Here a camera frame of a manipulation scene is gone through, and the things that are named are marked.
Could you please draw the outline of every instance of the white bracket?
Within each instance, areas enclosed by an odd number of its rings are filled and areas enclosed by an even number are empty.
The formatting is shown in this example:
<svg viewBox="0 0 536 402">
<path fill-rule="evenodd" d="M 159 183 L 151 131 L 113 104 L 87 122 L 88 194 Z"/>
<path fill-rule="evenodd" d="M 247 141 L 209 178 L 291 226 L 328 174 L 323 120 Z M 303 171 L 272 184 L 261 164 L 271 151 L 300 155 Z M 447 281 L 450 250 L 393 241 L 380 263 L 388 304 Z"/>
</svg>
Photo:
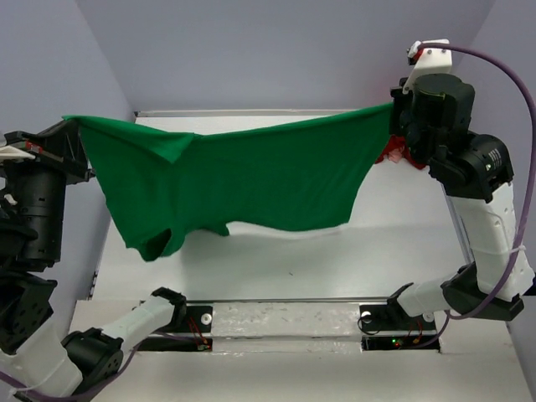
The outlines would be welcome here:
<svg viewBox="0 0 536 402">
<path fill-rule="evenodd" d="M 0 147 L 0 163 L 13 159 L 35 159 L 35 155 L 27 153 L 22 149 L 11 147 L 10 145 Z"/>
<path fill-rule="evenodd" d="M 411 59 L 417 59 L 413 71 L 404 84 L 402 92 L 407 94 L 413 90 L 415 80 L 422 75 L 427 74 L 449 74 L 452 68 L 452 54 L 450 50 L 446 49 L 422 49 L 418 50 L 421 44 L 448 44 L 448 39 L 426 40 L 424 42 L 417 41 L 411 45 L 408 50 L 408 57 Z"/>
</svg>

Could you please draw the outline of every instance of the red wire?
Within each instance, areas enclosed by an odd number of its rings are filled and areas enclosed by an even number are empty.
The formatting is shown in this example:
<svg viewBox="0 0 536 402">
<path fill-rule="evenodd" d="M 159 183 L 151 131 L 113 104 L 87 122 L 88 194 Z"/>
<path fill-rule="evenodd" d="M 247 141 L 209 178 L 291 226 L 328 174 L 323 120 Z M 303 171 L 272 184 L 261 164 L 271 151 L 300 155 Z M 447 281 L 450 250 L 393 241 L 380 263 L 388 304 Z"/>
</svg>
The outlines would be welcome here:
<svg viewBox="0 0 536 402">
<path fill-rule="evenodd" d="M 417 343 L 419 343 L 422 339 L 422 324 L 420 323 L 420 320 L 417 320 L 417 324 L 419 325 L 419 337 L 417 338 Z"/>
<path fill-rule="evenodd" d="M 199 348 L 199 343 L 198 343 L 198 338 L 197 338 L 198 334 L 195 332 L 191 322 L 188 322 L 188 327 L 190 328 L 190 332 L 193 335 L 193 341 L 195 342 L 195 346 L 197 346 Z"/>
<path fill-rule="evenodd" d="M 195 320 L 193 319 L 193 317 L 190 317 L 190 322 L 192 323 L 192 326 L 195 328 L 195 330 L 197 331 L 197 334 L 199 335 L 199 337 L 201 338 L 201 341 L 203 342 L 204 345 L 207 345 L 208 348 L 210 348 L 209 346 L 209 342 L 207 341 L 207 339 L 203 336 L 203 333 L 199 330 L 199 327 L 198 327 L 198 324 L 195 323 Z"/>
</svg>

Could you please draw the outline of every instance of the white wall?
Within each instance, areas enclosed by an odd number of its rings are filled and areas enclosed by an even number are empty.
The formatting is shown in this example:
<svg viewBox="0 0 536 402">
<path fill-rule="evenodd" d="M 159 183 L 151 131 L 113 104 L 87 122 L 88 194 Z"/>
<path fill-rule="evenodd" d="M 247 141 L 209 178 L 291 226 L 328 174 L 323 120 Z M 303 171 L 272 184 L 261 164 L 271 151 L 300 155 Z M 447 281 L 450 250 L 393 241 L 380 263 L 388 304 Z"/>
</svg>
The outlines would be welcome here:
<svg viewBox="0 0 536 402">
<path fill-rule="evenodd" d="M 418 39 L 469 44 L 494 0 L 77 0 L 137 111 L 389 101 Z"/>
<path fill-rule="evenodd" d="M 472 47 L 486 51 L 507 62 L 523 78 L 536 96 L 536 42 L 534 42 L 534 0 L 497 0 Z M 512 81 L 495 67 L 465 57 L 456 74 L 475 86 L 477 97 L 472 130 L 503 139 L 513 158 L 514 196 L 518 214 L 523 203 L 530 153 L 530 119 L 527 106 Z M 536 266 L 536 208 L 530 214 L 525 235 L 527 256 Z M 536 301 L 526 301 L 527 308 L 511 324 L 513 340 L 536 397 Z"/>
<path fill-rule="evenodd" d="M 37 132 L 72 113 L 132 119 L 106 58 L 70 0 L 2 0 L 0 94 L 3 132 Z M 52 304 L 61 332 L 75 300 L 87 296 L 107 216 L 96 181 L 68 188 L 63 258 L 44 273 L 59 281 Z M 6 400 L 5 389 L 0 386 L 0 400 Z"/>
</svg>

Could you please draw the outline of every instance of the green cloth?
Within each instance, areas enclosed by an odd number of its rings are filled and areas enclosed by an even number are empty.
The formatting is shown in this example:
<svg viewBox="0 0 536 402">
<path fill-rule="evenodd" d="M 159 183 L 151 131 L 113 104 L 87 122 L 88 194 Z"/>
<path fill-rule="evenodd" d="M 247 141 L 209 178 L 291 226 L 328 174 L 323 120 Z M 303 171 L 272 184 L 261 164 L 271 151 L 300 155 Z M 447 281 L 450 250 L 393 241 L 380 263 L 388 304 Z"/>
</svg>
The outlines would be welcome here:
<svg viewBox="0 0 536 402">
<path fill-rule="evenodd" d="M 186 234 L 248 222 L 300 231 L 347 223 L 389 140 L 391 104 L 297 123 L 202 136 L 93 116 L 85 150 L 126 246 L 145 261 Z"/>
</svg>

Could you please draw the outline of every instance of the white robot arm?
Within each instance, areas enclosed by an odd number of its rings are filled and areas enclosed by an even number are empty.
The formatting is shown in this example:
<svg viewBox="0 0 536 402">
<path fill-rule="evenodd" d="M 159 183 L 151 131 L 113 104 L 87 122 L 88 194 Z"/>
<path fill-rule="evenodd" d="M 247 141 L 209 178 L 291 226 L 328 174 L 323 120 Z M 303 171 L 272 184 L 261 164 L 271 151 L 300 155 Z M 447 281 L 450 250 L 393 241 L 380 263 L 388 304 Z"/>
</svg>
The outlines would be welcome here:
<svg viewBox="0 0 536 402">
<path fill-rule="evenodd" d="M 516 217 L 510 156 L 496 137 L 469 131 L 474 89 L 449 74 L 451 51 L 428 49 L 428 43 L 449 42 L 416 42 L 408 50 L 415 67 L 391 90 L 392 132 L 405 137 L 412 157 L 429 165 L 430 175 L 443 185 L 474 261 L 453 276 L 404 286 L 391 301 L 409 317 L 447 310 L 466 314 L 493 291 L 510 255 L 517 252 L 496 298 L 475 316 L 510 321 L 523 308 L 520 296 L 534 279 L 523 245 L 513 250 Z"/>
</svg>

